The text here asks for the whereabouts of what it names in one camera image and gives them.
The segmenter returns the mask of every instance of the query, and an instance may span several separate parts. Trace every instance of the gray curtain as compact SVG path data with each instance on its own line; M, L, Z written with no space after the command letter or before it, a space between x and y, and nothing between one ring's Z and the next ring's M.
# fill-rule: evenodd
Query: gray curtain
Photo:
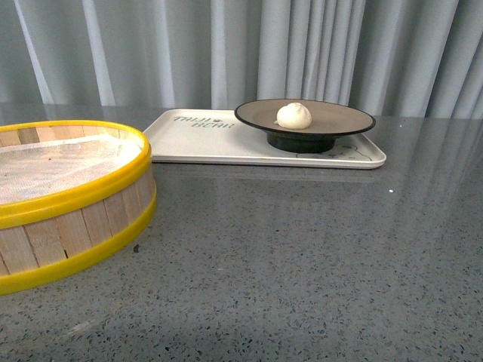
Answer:
M482 0L4 0L0 102L483 118Z

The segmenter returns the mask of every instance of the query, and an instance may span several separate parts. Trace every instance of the granite table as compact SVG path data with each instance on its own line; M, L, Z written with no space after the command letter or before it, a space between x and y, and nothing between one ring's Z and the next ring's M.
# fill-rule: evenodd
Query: granite table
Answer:
M163 111L4 103L0 125ZM483 360L482 122L366 134L376 170L156 164L135 241L0 296L0 360Z

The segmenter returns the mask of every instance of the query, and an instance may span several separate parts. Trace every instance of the white tray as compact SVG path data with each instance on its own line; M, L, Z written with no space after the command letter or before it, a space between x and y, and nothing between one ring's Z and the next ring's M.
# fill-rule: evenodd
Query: white tray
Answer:
M320 154L282 151L268 144L263 131L236 119L233 111L174 109L144 133L154 162L371 169L386 161L362 133L341 137L333 149Z

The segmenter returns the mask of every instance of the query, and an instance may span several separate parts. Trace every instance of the wooden steamer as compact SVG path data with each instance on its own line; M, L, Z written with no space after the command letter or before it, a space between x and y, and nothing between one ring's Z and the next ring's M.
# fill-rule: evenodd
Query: wooden steamer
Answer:
M143 133L104 121L0 127L0 147L109 134L140 154L72 189L0 204L0 295L37 287L96 264L132 241L155 212L151 147Z

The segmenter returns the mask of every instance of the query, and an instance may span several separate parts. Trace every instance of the yellow rim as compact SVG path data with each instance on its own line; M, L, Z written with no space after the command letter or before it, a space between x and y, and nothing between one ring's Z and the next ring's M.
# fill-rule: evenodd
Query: yellow rim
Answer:
M0 229L50 219L103 200L135 182L146 172L151 164L151 145L146 136L141 131L124 124L81 120L42 121L2 126L0 127L0 132L62 125L89 125L126 130L129 133L135 134L143 141L143 148L141 149L141 153L129 164L89 183L40 198L0 204Z
M71 258L41 268L0 277L0 295L58 281L97 264L133 241L148 226L156 209L156 190L149 206L122 232Z

